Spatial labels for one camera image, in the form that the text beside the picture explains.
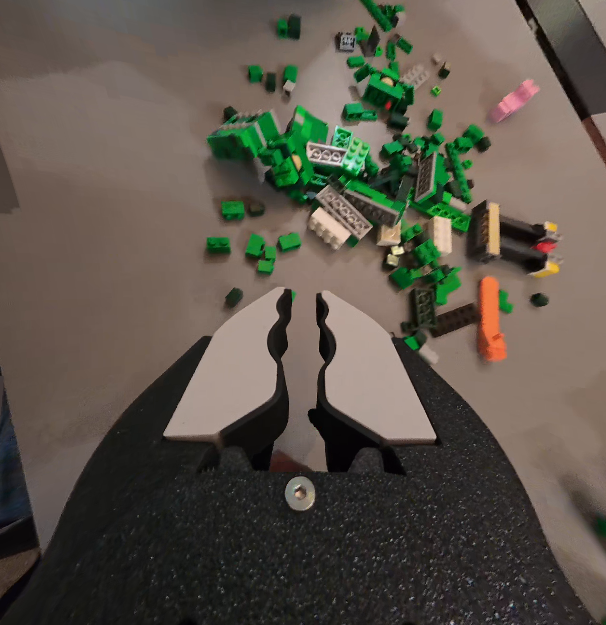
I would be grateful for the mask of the pink toy pig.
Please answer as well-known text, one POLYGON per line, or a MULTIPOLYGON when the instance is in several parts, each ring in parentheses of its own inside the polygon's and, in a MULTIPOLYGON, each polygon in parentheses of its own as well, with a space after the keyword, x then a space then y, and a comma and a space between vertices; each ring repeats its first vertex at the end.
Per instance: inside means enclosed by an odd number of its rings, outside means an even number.
POLYGON ((488 119, 493 123, 500 123, 524 108, 540 90, 541 87, 534 80, 523 81, 489 112, 488 119))

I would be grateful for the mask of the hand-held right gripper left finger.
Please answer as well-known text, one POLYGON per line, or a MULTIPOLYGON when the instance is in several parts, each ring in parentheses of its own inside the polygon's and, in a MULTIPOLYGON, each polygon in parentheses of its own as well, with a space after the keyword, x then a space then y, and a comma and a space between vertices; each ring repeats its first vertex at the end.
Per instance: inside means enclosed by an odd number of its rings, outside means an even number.
POLYGON ((290 415, 283 357, 291 319, 292 291, 280 287, 214 332, 164 439, 240 448, 254 469, 268 471, 290 415))

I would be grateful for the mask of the green studded plate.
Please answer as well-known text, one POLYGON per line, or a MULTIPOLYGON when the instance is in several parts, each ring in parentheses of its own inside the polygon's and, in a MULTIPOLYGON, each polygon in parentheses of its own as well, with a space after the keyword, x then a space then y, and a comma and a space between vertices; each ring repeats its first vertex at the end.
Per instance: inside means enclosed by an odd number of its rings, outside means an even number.
POLYGON ((370 143, 358 136, 353 137, 341 165, 346 175, 358 177, 362 172, 365 172, 370 150, 370 143))

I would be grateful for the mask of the light grey brick with holes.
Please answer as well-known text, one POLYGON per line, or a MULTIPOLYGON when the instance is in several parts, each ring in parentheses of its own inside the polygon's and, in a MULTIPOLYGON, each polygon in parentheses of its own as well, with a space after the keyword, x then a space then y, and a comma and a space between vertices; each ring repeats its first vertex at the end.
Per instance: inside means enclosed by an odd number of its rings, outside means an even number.
POLYGON ((306 143, 307 160, 316 166, 339 168, 347 154, 348 149, 314 141, 307 141, 306 143))

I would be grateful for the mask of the long grey brick with holes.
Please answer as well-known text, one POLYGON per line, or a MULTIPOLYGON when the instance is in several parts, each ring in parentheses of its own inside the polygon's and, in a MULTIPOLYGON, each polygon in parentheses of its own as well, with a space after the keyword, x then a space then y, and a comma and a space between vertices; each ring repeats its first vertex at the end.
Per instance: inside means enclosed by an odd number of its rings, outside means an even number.
POLYGON ((351 239, 361 241, 373 228, 373 224, 331 184, 319 192, 315 201, 348 231, 351 239))

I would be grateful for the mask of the orange brick separator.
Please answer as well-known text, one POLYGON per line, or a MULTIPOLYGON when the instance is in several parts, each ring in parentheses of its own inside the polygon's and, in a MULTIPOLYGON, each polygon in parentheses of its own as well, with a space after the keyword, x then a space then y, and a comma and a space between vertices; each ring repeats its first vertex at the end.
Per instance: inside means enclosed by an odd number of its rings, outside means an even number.
POLYGON ((494 277, 485 277, 479 283, 479 315, 479 356, 490 364, 505 360, 508 348, 500 323, 500 284, 494 277))

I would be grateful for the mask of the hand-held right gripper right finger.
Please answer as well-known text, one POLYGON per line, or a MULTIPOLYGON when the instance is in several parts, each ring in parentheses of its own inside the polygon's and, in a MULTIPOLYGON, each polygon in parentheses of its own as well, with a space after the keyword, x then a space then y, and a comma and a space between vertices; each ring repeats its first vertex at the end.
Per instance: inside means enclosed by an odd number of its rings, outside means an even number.
POLYGON ((435 445, 437 435, 392 336, 330 291, 316 306, 323 365, 308 418, 328 471, 347 472, 363 449, 376 449, 382 469, 403 472, 393 449, 435 445))

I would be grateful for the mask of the green tiled panel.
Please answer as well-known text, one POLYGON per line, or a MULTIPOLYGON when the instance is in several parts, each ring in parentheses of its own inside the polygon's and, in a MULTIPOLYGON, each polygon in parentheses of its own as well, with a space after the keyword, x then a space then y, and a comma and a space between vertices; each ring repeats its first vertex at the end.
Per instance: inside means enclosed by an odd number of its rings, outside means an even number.
POLYGON ((303 106, 297 106, 292 119, 286 127, 286 131, 298 135, 304 144, 310 141, 326 144, 329 135, 329 125, 307 111, 303 106))

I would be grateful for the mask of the small white plate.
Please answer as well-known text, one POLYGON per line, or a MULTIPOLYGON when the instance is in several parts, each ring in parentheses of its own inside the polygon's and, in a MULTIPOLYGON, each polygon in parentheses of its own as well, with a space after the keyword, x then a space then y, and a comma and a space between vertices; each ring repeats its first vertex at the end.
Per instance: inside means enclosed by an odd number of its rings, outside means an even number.
POLYGON ((453 222, 448 217, 433 216, 427 224, 427 233, 441 256, 445 257, 453 251, 453 222))

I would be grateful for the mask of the person's blue jeans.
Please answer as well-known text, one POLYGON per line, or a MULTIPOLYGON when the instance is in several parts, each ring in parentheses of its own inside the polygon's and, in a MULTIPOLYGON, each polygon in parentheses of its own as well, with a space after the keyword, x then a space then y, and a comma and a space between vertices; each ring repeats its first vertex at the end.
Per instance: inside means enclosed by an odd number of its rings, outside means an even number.
POLYGON ((0 420, 0 528, 31 515, 22 458, 4 394, 0 420))

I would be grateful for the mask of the white brick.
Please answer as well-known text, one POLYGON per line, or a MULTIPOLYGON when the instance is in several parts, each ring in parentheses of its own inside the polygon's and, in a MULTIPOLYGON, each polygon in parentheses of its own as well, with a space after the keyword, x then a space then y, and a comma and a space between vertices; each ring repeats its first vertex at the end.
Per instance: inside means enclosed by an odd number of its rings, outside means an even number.
POLYGON ((312 212, 307 228, 334 251, 339 250, 351 237, 351 233, 344 225, 321 207, 312 212))

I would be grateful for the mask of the black tan cart assembly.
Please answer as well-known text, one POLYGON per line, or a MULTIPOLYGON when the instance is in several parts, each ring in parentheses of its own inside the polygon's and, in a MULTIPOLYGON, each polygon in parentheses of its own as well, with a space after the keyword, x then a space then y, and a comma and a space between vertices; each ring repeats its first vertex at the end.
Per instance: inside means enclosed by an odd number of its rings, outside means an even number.
POLYGON ((563 263, 554 251, 562 236, 555 222, 529 223, 502 213, 500 204, 483 201, 471 210, 466 255, 481 264, 496 260, 514 263, 527 275, 556 275, 563 263))

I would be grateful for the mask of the green white brick assembly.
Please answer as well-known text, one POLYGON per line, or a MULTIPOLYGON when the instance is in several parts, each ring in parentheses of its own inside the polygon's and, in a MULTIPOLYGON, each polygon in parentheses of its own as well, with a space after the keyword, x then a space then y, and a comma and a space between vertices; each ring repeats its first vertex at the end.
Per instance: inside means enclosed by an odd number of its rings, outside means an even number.
POLYGON ((249 161, 283 133, 275 111, 239 113, 212 131, 206 142, 220 160, 249 161))

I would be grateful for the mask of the green assembly with tan ball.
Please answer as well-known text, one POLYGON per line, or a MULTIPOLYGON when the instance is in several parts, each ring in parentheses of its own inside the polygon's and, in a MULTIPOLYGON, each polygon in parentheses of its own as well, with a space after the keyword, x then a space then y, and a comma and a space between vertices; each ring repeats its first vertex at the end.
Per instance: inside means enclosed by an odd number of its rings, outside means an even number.
POLYGON ((373 70, 358 86, 364 102, 390 114, 404 114, 415 103, 415 87, 390 68, 373 70))

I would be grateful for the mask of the black brick plate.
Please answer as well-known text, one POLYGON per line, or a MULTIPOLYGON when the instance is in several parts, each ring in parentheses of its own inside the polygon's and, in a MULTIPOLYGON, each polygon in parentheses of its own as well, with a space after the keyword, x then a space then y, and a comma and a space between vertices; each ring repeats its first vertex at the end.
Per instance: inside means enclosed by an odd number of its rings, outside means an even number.
POLYGON ((471 302, 436 316, 435 325, 430 329, 430 335, 437 338, 479 323, 479 307, 476 303, 471 302))

